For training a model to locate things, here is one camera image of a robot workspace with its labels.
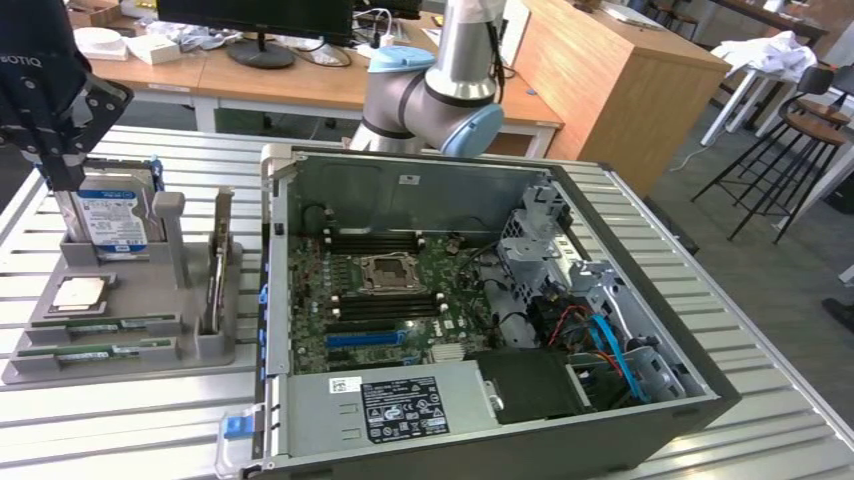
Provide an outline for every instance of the blue pcie slot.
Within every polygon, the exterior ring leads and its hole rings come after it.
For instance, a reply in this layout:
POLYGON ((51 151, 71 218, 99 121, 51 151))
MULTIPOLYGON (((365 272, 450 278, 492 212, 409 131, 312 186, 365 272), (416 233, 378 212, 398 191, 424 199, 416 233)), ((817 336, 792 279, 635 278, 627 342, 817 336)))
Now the blue pcie slot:
POLYGON ((400 345, 405 340, 405 332, 370 333, 366 335, 329 335, 325 337, 326 348, 369 347, 374 345, 400 345))

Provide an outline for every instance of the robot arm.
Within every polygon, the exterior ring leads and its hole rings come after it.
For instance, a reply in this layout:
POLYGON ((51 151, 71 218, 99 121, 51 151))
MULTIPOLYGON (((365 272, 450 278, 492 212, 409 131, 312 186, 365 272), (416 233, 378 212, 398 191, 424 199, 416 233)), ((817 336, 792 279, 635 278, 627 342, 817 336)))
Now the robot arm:
POLYGON ((437 59, 410 47, 374 52, 350 149, 416 153, 426 143, 450 156, 485 151, 504 119, 493 103, 502 78, 496 66, 502 10, 504 0, 448 0, 437 59))
POLYGON ((85 153, 133 92, 91 75, 61 0, 5 0, 0 32, 0 145, 19 148, 54 191, 73 191, 85 153), (70 105, 81 92, 91 119, 74 125, 70 105))

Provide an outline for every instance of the aluminum slat table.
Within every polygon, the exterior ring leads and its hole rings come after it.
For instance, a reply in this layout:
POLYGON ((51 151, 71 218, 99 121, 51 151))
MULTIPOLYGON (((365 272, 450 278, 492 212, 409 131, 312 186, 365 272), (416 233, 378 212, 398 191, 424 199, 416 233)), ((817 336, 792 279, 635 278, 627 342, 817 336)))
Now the aluminum slat table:
MULTIPOLYGON (((158 156, 166 189, 186 196, 186 241, 204 241, 217 187, 236 187, 232 228, 245 249, 236 360, 114 383, 46 384, 35 390, 0 385, 0 478, 213 478, 217 421, 252 402, 261 248, 257 171, 260 149, 270 140, 115 127, 101 141, 94 155, 137 160, 158 156)), ((704 431, 677 438, 635 470, 607 478, 854 478, 851 429, 640 200, 596 165, 564 165, 743 395, 704 431)), ((590 255, 601 257, 584 226, 576 222, 572 229, 590 255)), ((58 259, 62 232, 55 202, 33 173, 0 216, 0 367, 58 259)))

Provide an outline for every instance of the computer monitor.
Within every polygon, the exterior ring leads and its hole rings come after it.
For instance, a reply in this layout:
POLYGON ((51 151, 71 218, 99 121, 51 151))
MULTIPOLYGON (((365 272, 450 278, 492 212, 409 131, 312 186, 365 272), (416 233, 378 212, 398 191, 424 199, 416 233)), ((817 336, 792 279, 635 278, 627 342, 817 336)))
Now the computer monitor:
POLYGON ((256 68, 282 68, 293 63, 286 48, 266 45, 264 34, 318 38, 346 45, 352 33, 352 0, 158 0, 157 16, 165 22, 257 32, 257 41, 228 46, 228 55, 256 68))
POLYGON ((421 0, 354 0, 353 6, 357 12, 372 8, 384 8, 394 18, 409 20, 421 18, 421 0))

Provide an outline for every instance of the monitor stand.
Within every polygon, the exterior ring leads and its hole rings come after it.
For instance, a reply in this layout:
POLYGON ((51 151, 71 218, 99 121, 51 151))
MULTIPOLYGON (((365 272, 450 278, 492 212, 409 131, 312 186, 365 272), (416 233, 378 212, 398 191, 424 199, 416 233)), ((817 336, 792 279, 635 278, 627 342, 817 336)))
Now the monitor stand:
POLYGON ((257 41, 240 40, 225 48, 230 59, 252 68, 273 70, 293 63, 293 54, 278 45, 265 43, 264 34, 257 34, 257 41))

